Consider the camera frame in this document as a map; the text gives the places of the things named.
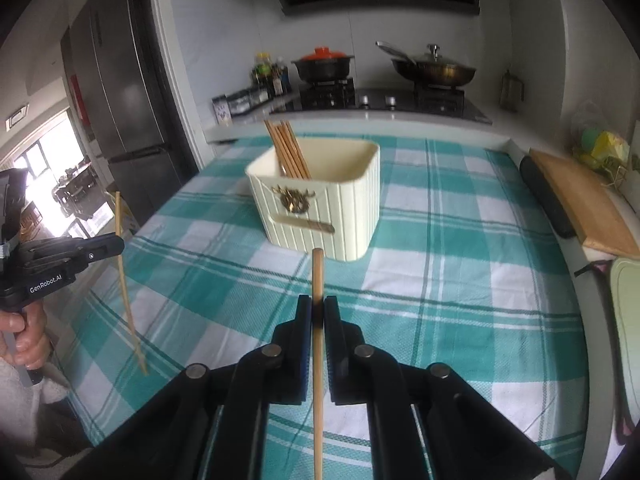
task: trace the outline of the refrigerator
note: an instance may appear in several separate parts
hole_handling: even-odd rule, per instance
[[[151,2],[88,0],[69,32],[78,115],[142,225],[197,173],[164,71]]]

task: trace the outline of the basket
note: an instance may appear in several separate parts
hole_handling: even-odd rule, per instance
[[[280,176],[272,147],[246,168],[269,241],[350,262],[367,251],[380,216],[380,147],[361,139],[298,139],[311,180]]]

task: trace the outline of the wooden board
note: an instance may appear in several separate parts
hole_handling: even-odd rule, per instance
[[[530,150],[584,247],[640,258],[638,244],[593,171],[570,158]]]

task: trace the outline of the human hand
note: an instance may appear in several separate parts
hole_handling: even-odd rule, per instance
[[[42,307],[42,300],[28,304],[23,310],[25,314],[14,314],[0,311],[0,330],[19,332],[15,337],[17,353],[11,355],[0,334],[0,357],[12,365],[25,365],[29,370],[40,368],[49,357],[49,338],[44,329],[47,315]]]

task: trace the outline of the silver bolt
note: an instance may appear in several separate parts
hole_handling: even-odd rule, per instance
[[[194,363],[192,365],[187,366],[187,369],[185,370],[184,373],[190,379],[199,379],[205,373],[207,373],[207,367],[205,365],[201,365],[200,363]]]
[[[373,355],[374,348],[371,345],[358,345],[353,351],[358,357],[371,357]]]
[[[271,343],[262,347],[262,353],[267,357],[277,357],[282,352],[282,348],[275,343]]]
[[[431,365],[430,370],[431,375],[433,375],[434,377],[438,377],[439,379],[446,379],[451,373],[451,368],[449,368],[444,363],[433,364]]]

